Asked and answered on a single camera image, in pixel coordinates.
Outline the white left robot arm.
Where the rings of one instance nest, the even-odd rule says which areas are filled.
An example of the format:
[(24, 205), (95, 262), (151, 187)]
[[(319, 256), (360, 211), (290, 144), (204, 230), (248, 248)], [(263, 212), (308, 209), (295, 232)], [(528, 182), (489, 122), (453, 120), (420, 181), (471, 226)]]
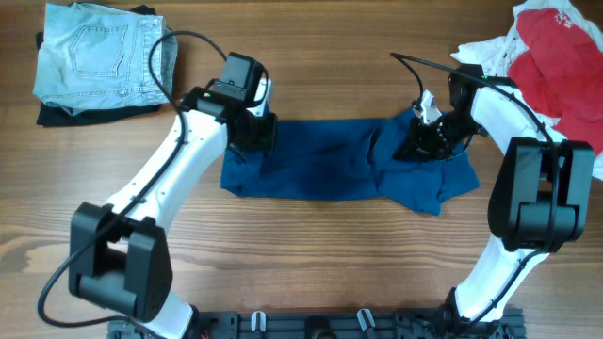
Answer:
[(171, 131), (136, 176), (105, 204), (82, 203), (71, 221), (70, 293), (113, 311), (154, 338), (196, 338), (199, 312), (171, 289), (167, 234), (204, 172), (231, 145), (268, 149), (276, 117), (271, 83), (261, 80), (251, 106), (219, 90), (194, 89)]

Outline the blue t-shirt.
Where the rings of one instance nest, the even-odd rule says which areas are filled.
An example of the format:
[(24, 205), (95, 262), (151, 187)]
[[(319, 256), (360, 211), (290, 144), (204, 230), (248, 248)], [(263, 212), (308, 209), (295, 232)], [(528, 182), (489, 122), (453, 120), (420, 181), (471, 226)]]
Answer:
[(392, 118), (279, 121), (269, 152), (224, 156), (221, 188), (239, 197), (305, 201), (389, 198), (439, 215), (442, 203), (479, 187), (467, 155), (406, 162), (394, 154), (415, 114)]

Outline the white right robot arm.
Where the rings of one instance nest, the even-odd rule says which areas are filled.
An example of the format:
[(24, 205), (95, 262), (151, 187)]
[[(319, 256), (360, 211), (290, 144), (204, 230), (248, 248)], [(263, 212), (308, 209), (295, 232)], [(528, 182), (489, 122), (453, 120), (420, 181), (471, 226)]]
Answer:
[(449, 161), (475, 136), (504, 152), (488, 204), (490, 238), (467, 278), (452, 288), (434, 326), (441, 333), (484, 331), (503, 316), (529, 273), (586, 223), (595, 152), (584, 141), (554, 138), (508, 77), (463, 64), (448, 76), (451, 111), (419, 91), (398, 160)]

